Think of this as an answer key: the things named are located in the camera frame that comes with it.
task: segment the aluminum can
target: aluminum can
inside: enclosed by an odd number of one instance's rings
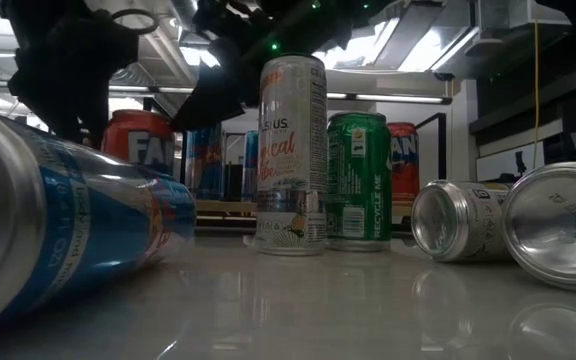
[[[186,186],[202,200],[224,198],[224,139],[220,124],[189,131],[187,136]]]
[[[0,321],[180,255],[195,218],[167,175],[0,119]]]
[[[504,240],[515,260],[538,279],[576,291],[576,162],[524,176],[503,214]]]
[[[241,199],[243,201],[256,201],[259,131],[248,131],[244,140],[244,173],[241,181]]]
[[[339,113],[328,127],[326,222],[331,248],[390,246],[390,131],[377,113]]]
[[[431,182],[412,209],[417,245],[441,262],[510,259],[501,234],[507,194],[504,184]]]
[[[419,136],[415,125],[391,123],[392,201],[415,201],[419,194]]]
[[[101,151],[131,164],[172,175],[175,133],[168,119],[149,111],[118,110],[104,132]]]
[[[326,71],[311,56],[269,61],[261,76],[254,247],[315,255],[326,236]]]

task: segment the yellow cable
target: yellow cable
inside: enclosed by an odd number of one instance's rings
[[[535,9],[535,152],[532,158],[532,168],[537,166],[537,143],[539,142],[539,117],[541,104],[539,102],[539,19]]]

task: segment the energy drink can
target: energy drink can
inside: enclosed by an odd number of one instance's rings
[[[526,271],[576,291],[576,162],[547,165],[519,180],[504,204],[502,229]]]
[[[118,110],[104,133],[101,151],[131,164],[172,175],[175,133],[168,119],[142,110]]]
[[[188,132],[186,186],[202,200],[224,198],[224,139],[221,125]]]
[[[419,194],[419,136],[415,125],[391,123],[392,201],[412,202]]]
[[[179,255],[195,218],[167,175],[0,119],[0,321]]]
[[[275,255],[324,250],[326,70],[311,56],[269,61],[261,76],[254,247]]]
[[[412,208],[412,232],[435,261],[511,259],[501,232],[503,184],[433,181]]]
[[[390,131],[377,113],[339,113],[328,127],[329,246],[380,251],[390,245]]]
[[[244,174],[241,181],[243,201],[256,201],[257,162],[259,159],[259,132],[248,131],[244,142]]]

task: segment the can bottom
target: can bottom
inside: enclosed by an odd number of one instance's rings
[[[263,248],[256,247],[256,251],[266,255],[276,256],[315,256],[324,253],[324,249],[291,249],[291,248]]]
[[[328,248],[339,251],[379,252],[390,247],[390,241],[332,240]]]

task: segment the green can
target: green can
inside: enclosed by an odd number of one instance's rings
[[[378,113],[347,112],[328,125],[328,245],[381,251],[390,245],[390,131]]]

